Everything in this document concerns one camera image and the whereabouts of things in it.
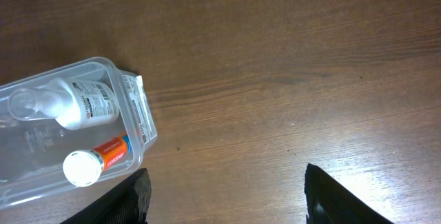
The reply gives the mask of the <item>white spray bottle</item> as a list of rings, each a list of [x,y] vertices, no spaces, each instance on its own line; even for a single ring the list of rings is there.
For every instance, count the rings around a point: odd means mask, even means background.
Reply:
[[[111,88],[99,81],[56,77],[42,88],[19,88],[8,100],[10,114],[20,121],[54,119],[68,130],[111,123],[119,105]]]

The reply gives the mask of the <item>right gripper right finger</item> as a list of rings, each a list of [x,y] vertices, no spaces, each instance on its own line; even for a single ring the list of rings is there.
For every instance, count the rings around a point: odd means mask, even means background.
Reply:
[[[305,171],[307,224],[392,224],[317,165]]]

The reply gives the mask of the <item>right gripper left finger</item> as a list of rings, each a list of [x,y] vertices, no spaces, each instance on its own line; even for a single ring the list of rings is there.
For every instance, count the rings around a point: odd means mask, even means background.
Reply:
[[[61,224],[146,224],[151,194],[148,171],[142,168]]]

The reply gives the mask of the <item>orange tube white cap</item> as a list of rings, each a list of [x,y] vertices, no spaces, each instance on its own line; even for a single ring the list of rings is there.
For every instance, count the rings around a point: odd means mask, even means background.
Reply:
[[[75,150],[68,154],[63,162],[63,173],[76,187],[87,187],[131,151],[128,135],[118,136],[91,150]]]

